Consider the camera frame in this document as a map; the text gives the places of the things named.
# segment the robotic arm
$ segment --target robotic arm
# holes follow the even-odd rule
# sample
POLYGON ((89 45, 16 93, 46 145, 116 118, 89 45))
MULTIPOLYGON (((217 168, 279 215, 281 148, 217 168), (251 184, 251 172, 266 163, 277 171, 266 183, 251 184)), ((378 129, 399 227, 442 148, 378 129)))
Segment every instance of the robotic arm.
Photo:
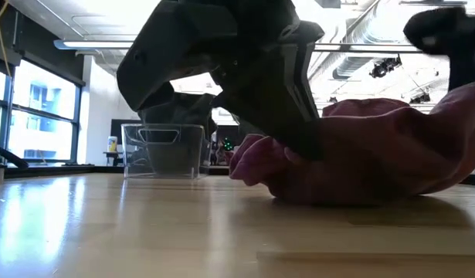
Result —
POLYGON ((169 83, 209 72, 223 107, 293 151, 321 159, 319 118, 307 81, 320 26, 300 21, 291 0, 161 0, 117 71, 135 111, 172 99, 169 83))

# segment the pink cloth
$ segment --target pink cloth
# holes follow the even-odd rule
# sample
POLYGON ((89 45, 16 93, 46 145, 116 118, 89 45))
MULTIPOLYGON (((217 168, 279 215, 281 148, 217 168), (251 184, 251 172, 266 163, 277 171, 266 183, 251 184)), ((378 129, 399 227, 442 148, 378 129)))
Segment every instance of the pink cloth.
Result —
POLYGON ((344 100, 325 107, 314 127, 323 161, 249 135, 230 161, 230 178, 263 183, 298 204, 381 205, 441 191, 475 168, 475 83, 448 93, 428 115, 398 100, 344 100))

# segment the table surface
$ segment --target table surface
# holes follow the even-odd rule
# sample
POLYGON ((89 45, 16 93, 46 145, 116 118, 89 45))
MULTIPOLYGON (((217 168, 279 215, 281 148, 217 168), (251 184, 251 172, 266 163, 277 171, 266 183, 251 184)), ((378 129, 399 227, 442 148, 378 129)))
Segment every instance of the table surface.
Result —
POLYGON ((226 177, 7 181, 0 277, 475 277, 475 187, 311 208, 226 177))

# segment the clear plastic bin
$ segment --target clear plastic bin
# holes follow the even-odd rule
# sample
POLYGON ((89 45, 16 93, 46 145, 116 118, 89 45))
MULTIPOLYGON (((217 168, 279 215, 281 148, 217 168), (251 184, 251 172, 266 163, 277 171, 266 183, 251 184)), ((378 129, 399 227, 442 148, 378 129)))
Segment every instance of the clear plastic bin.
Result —
POLYGON ((195 179, 209 172, 211 144, 192 124, 123 124, 125 178, 195 179))

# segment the white wall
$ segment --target white wall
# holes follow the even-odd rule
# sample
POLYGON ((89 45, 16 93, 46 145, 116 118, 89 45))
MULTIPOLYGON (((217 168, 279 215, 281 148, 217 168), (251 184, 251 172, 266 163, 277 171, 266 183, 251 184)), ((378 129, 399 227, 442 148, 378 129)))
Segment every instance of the white wall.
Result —
POLYGON ((139 119, 119 92, 115 77, 99 67, 92 56, 84 57, 80 132, 77 152, 79 164, 105 165, 107 138, 112 119, 139 119))

